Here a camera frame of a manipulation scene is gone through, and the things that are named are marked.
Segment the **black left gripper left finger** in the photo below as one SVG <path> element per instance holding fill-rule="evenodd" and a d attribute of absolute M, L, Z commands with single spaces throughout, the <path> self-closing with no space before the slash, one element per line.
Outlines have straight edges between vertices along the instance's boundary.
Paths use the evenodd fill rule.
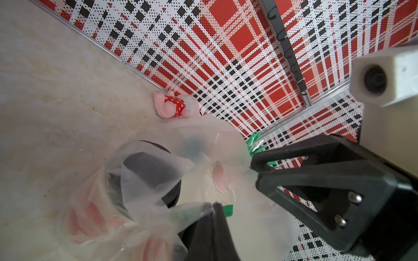
<path fill-rule="evenodd" d="M 185 261 L 212 261 L 213 218 L 209 214 L 181 232 L 181 240 L 187 249 Z"/>

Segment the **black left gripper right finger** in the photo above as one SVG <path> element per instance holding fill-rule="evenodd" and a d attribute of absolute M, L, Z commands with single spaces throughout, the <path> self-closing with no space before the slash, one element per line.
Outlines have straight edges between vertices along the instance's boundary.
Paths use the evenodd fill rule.
<path fill-rule="evenodd" d="M 213 204 L 212 214 L 212 252 L 214 261 L 239 261 L 234 242 L 226 221 L 223 206 Z"/>

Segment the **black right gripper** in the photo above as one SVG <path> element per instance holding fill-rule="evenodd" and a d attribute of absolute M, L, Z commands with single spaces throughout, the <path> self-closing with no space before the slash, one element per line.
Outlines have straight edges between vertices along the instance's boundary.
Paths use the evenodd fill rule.
<path fill-rule="evenodd" d="M 345 137 L 256 153 L 256 188 L 332 248 L 375 261 L 418 259 L 418 179 Z"/>

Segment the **clear plastic carrier bag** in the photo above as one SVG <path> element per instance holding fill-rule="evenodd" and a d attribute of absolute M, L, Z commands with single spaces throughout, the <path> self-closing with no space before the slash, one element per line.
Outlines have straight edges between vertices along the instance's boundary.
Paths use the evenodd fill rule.
<path fill-rule="evenodd" d="M 300 229 L 256 190 L 250 161 L 214 116 L 150 126 L 73 193 L 63 249 L 79 261 L 281 261 Z"/>

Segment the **red milk tea cup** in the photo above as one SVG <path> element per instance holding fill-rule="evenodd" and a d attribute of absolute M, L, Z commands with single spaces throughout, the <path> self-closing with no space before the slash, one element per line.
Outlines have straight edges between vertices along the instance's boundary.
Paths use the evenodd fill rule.
<path fill-rule="evenodd" d="M 105 166 L 108 195 L 131 222 L 114 261 L 182 261 L 187 249 L 171 208 L 180 197 L 181 179 L 194 166 L 188 159 L 145 140 L 126 144 Z"/>
<path fill-rule="evenodd" d="M 104 175 L 91 176 L 69 201 L 64 225 L 72 242 L 107 241 L 131 221 L 124 217 L 108 195 Z"/>

